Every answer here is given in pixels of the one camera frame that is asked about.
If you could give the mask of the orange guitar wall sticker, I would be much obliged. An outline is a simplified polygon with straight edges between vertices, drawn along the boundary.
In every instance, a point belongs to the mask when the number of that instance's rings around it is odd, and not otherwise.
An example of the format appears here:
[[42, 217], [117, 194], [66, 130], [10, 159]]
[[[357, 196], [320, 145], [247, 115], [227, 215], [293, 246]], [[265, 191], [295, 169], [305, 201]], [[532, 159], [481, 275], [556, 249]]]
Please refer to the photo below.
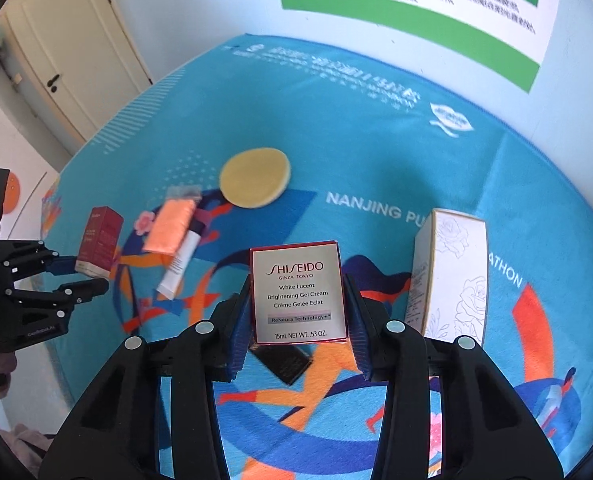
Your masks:
[[18, 208], [21, 199], [21, 182], [19, 177], [12, 171], [8, 174], [2, 213], [12, 214]]

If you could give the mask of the white Shiseido cream box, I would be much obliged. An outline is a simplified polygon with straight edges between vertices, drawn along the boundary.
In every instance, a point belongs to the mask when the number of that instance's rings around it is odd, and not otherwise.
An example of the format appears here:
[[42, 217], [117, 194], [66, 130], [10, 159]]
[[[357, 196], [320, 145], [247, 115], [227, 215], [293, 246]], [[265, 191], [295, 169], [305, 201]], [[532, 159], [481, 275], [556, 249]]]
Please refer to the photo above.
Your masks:
[[258, 344], [347, 339], [340, 253], [333, 240], [253, 248], [250, 278]]

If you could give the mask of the round yellow sponge pad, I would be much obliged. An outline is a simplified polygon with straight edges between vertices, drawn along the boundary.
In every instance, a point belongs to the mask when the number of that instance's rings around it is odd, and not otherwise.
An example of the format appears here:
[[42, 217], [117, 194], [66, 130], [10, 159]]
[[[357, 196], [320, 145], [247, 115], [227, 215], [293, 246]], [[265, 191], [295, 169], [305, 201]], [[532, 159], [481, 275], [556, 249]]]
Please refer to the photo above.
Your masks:
[[277, 148], [254, 148], [228, 159], [219, 175], [219, 191], [234, 206], [265, 207], [286, 191], [291, 165]]

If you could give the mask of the green white wall poster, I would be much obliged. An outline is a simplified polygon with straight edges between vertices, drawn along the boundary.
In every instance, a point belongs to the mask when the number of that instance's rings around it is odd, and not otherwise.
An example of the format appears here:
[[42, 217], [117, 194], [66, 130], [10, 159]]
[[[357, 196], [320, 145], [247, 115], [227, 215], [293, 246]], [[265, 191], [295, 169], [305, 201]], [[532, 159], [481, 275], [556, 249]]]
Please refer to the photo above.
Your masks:
[[407, 32], [530, 91], [551, 41], [559, 0], [281, 0], [281, 5]]

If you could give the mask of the white cosmetic tube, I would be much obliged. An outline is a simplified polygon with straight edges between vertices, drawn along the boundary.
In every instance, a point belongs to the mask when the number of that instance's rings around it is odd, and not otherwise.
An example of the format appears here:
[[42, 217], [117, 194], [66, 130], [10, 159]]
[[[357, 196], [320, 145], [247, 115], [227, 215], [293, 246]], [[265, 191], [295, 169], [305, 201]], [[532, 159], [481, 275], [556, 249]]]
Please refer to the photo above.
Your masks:
[[156, 289], [164, 298], [172, 300], [175, 297], [187, 266], [202, 240], [203, 233], [208, 229], [210, 218], [208, 211], [203, 208], [194, 212], [188, 231], [182, 239], [182, 244], [176, 250], [172, 262], [168, 265], [162, 281]]

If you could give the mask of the dark red cosmetic box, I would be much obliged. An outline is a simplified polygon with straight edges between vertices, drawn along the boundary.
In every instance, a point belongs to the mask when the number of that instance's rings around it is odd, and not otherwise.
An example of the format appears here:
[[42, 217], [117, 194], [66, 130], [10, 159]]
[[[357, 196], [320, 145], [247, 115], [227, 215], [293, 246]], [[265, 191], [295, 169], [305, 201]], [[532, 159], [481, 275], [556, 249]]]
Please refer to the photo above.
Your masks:
[[123, 217], [108, 206], [95, 207], [84, 229], [75, 271], [91, 278], [110, 278]]

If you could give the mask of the black Tom Ford box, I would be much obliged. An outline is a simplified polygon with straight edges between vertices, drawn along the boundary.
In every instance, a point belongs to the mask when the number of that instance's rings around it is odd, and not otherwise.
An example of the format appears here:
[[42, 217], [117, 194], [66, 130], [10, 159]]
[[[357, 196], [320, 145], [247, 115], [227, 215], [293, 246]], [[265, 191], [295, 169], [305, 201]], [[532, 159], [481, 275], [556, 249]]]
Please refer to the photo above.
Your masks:
[[311, 356], [297, 346], [251, 344], [249, 351], [287, 386], [294, 385], [312, 364]]

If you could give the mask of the orange sachet packet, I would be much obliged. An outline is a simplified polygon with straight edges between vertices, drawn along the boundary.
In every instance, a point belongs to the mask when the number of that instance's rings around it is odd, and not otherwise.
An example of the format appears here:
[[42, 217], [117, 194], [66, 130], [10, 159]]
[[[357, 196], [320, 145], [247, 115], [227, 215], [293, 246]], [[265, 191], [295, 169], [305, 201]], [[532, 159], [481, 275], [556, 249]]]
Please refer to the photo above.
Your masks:
[[186, 236], [201, 198], [201, 188], [197, 185], [176, 185], [168, 188], [165, 200], [144, 240], [144, 251], [174, 256]]

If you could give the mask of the white door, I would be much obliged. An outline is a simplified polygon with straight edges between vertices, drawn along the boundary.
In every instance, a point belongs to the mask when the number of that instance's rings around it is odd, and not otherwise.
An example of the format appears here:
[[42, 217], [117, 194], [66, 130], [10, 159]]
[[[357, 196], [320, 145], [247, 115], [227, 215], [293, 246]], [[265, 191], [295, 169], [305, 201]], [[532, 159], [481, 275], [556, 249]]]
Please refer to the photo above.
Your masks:
[[112, 0], [8, 0], [5, 16], [42, 88], [85, 140], [151, 84]]

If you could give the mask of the tall white floral box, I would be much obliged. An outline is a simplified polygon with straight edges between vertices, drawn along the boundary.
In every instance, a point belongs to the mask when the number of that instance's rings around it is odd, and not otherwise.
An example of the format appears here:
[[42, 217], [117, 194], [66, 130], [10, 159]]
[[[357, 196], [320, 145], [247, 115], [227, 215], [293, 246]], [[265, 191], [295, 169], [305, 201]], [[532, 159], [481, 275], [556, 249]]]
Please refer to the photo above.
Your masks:
[[427, 338], [482, 344], [488, 290], [485, 221], [433, 209], [415, 237], [404, 322]]

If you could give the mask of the blue marathon printed blanket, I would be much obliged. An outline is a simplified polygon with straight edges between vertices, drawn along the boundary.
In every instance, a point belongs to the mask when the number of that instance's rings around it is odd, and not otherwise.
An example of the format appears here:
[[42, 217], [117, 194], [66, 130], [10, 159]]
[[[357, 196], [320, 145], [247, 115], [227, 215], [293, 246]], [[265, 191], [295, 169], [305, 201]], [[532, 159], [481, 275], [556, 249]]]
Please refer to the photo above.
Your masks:
[[[219, 191], [228, 159], [287, 155], [275, 202]], [[156, 291], [174, 256], [144, 251], [166, 191], [197, 185], [210, 214], [175, 297]], [[533, 413], [562, 468], [593, 451], [593, 210], [538, 150], [436, 84], [371, 58], [279, 37], [232, 38], [123, 107], [44, 200], [47, 244], [80, 247], [90, 212], [124, 220], [110, 289], [54, 342], [80, 396], [130, 335], [177, 335], [238, 292], [253, 247], [334, 240], [362, 293], [402, 316], [414, 240], [435, 208], [487, 224], [485, 351]]]

